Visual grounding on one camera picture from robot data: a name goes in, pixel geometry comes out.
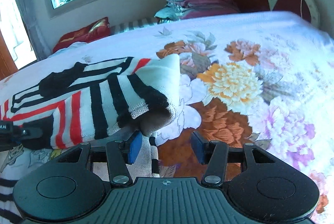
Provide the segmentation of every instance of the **red stripe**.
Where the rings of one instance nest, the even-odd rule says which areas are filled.
[[[72,95],[72,120],[70,127],[70,137],[74,145],[82,143],[81,123],[80,123],[80,99],[81,91]]]
[[[7,119],[7,112],[8,112],[8,109],[9,109],[8,105],[9,105],[9,99],[5,101],[5,106],[4,106],[5,113],[3,114],[2,120],[8,120]]]
[[[62,102],[56,102],[56,103],[50,104],[48,106],[45,106],[43,108],[33,110],[33,111],[29,112],[29,113],[17,114],[15,116],[13,116],[10,120],[11,121],[18,121],[18,120],[27,119],[27,118],[35,116],[35,115],[39,115],[39,114],[42,114],[44,112],[56,109],[58,107],[58,105],[61,104],[61,103]]]
[[[56,146],[58,148],[66,148],[65,144],[62,141],[62,135],[65,130],[65,101],[61,101],[59,106],[60,120],[59,120],[59,132],[56,135]]]
[[[149,61],[151,61],[151,59],[149,59],[149,58],[143,58],[143,59],[140,59],[139,62],[138,62],[138,64],[137,64],[137,66],[136,66],[136,68],[135,68],[135,70],[132,72],[132,74],[135,73],[135,72],[136,72],[138,69],[140,69],[141,67],[146,66],[146,64],[147,64]]]

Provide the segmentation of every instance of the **bedspread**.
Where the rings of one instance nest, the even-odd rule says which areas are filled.
[[[157,133],[161,176],[203,174],[189,143],[194,129],[232,147],[254,142],[315,181],[312,220],[334,223],[333,40],[292,13],[198,18],[103,38],[1,81],[0,102],[77,61],[172,53],[180,56],[180,101],[176,120]],[[240,172],[228,168],[228,179]]]

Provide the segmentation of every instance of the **bed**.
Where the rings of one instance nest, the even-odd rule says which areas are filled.
[[[334,41],[317,29],[313,0],[234,1],[242,14],[128,31],[33,64],[0,82],[0,102],[78,61],[178,54],[177,117],[156,133],[160,176],[201,178],[206,167],[198,164],[189,141],[195,129],[232,147],[253,142],[315,181],[320,200],[312,220],[333,223]],[[0,208],[18,215],[8,182],[60,153],[16,147],[3,154]],[[229,164],[226,180],[238,173],[240,166]]]

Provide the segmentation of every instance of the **doorway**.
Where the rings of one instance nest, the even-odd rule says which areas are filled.
[[[0,0],[0,31],[17,69],[36,61],[15,0]]]

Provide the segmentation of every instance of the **yellow flower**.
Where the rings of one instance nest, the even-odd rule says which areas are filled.
[[[197,77],[208,87],[208,93],[203,99],[204,105],[209,104],[213,98],[218,98],[227,105],[228,110],[242,115],[249,114],[262,92],[262,82],[251,69],[241,64],[213,64]]]

